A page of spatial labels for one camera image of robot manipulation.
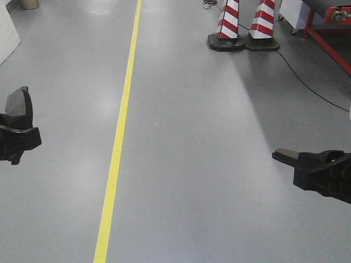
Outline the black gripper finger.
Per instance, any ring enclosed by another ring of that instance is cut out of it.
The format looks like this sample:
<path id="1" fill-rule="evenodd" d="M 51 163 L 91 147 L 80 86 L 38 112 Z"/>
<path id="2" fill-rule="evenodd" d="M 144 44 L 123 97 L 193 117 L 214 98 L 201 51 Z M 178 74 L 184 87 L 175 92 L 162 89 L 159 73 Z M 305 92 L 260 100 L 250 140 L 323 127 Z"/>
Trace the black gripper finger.
<path id="1" fill-rule="evenodd" d="M 18 165 L 25 151 L 42 144 L 37 127 L 33 127 L 30 115 L 10 116 L 1 113 L 1 161 Z"/>
<path id="2" fill-rule="evenodd" d="M 298 154 L 298 171 L 345 171 L 350 168 L 350 153 L 327 150 L 320 153 Z"/>
<path id="3" fill-rule="evenodd" d="M 350 162 L 315 170 L 295 168 L 293 184 L 305 191 L 350 203 Z"/>

